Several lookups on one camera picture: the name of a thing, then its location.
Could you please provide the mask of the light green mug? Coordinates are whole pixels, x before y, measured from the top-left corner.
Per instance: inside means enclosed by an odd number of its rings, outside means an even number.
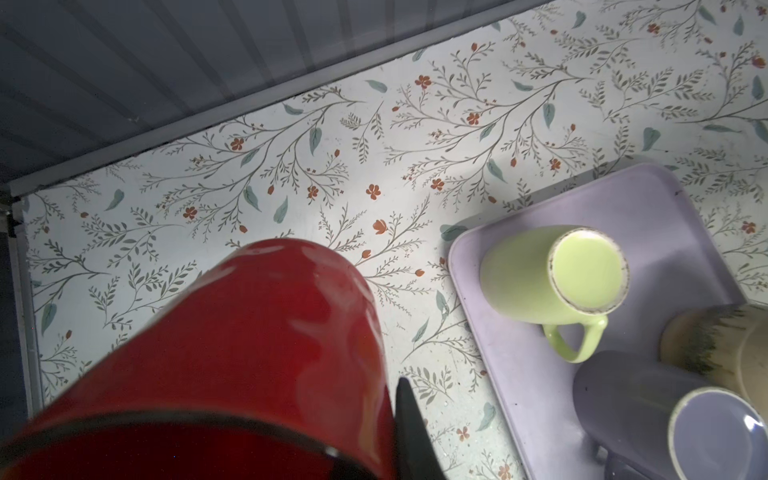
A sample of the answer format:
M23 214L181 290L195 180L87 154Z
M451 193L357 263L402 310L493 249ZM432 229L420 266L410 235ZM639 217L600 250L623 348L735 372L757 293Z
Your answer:
M607 234L554 225L498 242L483 257L479 278L497 313L539 325L550 347L577 364L595 353L609 314L628 296L630 268Z

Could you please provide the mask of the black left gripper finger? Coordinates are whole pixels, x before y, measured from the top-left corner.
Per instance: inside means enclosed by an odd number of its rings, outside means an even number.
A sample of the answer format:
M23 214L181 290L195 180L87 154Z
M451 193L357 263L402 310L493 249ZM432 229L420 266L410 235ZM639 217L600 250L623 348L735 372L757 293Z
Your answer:
M398 479L446 479L406 377L398 380L396 389L394 447Z

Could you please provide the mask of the red mug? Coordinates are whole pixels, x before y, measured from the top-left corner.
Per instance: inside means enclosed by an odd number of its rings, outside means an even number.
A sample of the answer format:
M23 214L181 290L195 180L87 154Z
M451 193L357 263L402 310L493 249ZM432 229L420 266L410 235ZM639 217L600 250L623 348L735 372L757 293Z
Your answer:
M1 449L5 479L393 479L373 294L340 254L245 246Z

